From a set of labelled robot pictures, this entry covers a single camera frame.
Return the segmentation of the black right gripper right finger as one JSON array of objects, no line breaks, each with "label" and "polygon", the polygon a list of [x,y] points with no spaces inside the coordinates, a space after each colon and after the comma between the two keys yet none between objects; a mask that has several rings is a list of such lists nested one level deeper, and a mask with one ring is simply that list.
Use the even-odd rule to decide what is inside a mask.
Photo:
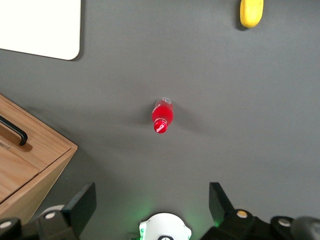
[{"label": "black right gripper right finger", "polygon": [[219,182],[209,184],[208,204],[215,227],[219,227],[225,218],[235,210]]}]

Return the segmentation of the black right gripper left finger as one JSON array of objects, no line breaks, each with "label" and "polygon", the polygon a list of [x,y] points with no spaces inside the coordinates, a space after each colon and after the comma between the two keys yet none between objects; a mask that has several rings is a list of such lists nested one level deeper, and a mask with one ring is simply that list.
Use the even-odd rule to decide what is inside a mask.
[{"label": "black right gripper left finger", "polygon": [[79,237],[97,207],[96,185],[94,182],[86,183],[62,208],[74,233]]}]

